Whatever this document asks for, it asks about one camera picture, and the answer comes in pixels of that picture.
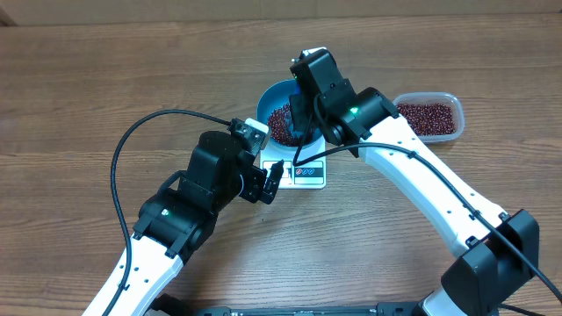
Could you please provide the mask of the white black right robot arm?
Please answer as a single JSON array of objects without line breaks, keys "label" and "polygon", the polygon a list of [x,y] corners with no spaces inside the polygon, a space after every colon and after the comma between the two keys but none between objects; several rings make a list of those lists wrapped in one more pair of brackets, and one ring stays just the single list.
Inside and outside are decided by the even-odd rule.
[{"label": "white black right robot arm", "polygon": [[424,214],[455,262],[415,315],[490,315],[537,276],[539,225],[526,211],[510,215],[480,195],[414,133],[381,92],[355,92],[325,47],[308,49],[290,68],[295,130],[321,131],[335,149],[392,181]]}]

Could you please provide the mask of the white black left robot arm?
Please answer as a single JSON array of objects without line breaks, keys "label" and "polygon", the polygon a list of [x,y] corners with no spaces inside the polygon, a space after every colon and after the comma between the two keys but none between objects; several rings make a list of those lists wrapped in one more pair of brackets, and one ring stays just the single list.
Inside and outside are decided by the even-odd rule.
[{"label": "white black left robot arm", "polygon": [[211,236],[222,209],[236,197],[270,204],[283,174],[255,166],[270,135],[243,126],[203,133],[188,168],[178,170],[139,211],[129,241],[87,315],[142,315]]}]

